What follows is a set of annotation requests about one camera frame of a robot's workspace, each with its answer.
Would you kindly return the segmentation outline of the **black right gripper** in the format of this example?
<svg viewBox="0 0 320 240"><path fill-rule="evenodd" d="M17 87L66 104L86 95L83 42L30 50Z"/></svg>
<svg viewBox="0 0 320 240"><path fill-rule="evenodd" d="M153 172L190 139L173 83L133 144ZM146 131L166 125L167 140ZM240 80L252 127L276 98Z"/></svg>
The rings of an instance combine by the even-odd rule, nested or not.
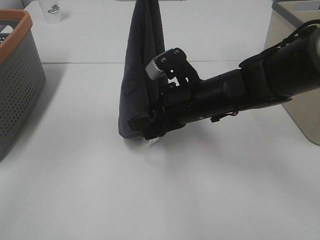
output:
<svg viewBox="0 0 320 240"><path fill-rule="evenodd" d="M200 119L194 90L189 85L172 83L161 89L159 98L146 108L145 113L130 119L128 125L133 132L143 130L146 140L162 137Z"/></svg>

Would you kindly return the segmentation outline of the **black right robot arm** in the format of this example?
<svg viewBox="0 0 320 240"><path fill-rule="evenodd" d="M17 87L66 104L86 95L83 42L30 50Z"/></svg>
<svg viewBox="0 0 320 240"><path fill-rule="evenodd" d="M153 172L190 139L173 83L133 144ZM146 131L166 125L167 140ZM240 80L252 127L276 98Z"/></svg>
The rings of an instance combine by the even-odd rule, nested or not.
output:
<svg viewBox="0 0 320 240"><path fill-rule="evenodd" d="M320 21L303 23L279 43L241 62L237 69L201 79L185 52L171 48L152 59L146 72L177 82L164 85L156 101L128 121L146 140L188 123L213 123L241 111L267 108L320 87Z"/></svg>

